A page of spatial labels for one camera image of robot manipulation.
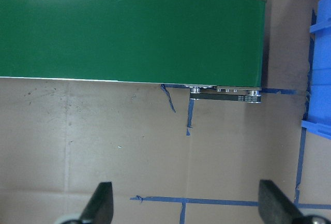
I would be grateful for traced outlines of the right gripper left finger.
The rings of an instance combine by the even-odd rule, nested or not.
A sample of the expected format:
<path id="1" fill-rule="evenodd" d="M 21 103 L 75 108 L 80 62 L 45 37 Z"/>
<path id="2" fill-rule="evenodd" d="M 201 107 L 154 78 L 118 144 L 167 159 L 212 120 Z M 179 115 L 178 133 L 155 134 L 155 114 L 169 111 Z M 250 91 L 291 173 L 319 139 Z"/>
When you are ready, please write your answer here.
<path id="1" fill-rule="evenodd" d="M 79 223 L 108 224 L 114 215 L 113 188 L 111 182 L 98 184 L 92 197 L 79 217 Z"/>

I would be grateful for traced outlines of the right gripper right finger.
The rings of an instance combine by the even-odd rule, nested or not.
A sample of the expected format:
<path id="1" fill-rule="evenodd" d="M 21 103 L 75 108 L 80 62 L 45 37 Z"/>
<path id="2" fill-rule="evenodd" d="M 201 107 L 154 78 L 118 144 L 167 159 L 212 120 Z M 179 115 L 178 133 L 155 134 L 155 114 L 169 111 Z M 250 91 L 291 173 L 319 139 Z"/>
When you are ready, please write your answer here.
<path id="1" fill-rule="evenodd" d="M 263 223 L 297 223 L 304 217 L 271 180 L 259 181 L 258 212 Z"/>

